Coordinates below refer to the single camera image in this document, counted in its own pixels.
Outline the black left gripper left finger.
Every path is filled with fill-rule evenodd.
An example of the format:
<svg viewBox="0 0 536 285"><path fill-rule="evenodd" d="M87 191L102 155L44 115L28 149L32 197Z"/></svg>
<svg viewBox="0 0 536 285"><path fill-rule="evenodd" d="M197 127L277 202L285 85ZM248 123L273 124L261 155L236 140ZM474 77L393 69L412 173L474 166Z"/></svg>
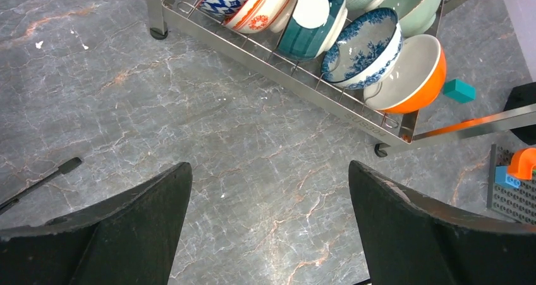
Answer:
<svg viewBox="0 0 536 285"><path fill-rule="evenodd" d="M192 189L187 162L39 226L1 231L2 284L166 284Z"/></svg>

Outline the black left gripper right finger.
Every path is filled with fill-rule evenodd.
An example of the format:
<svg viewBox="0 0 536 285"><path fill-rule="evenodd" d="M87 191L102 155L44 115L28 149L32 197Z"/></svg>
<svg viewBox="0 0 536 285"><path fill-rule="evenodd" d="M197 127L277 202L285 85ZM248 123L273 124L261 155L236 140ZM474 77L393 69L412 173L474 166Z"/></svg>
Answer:
<svg viewBox="0 0 536 285"><path fill-rule="evenodd" d="M367 284L534 284L535 227L453 207L359 161L348 181Z"/></svg>

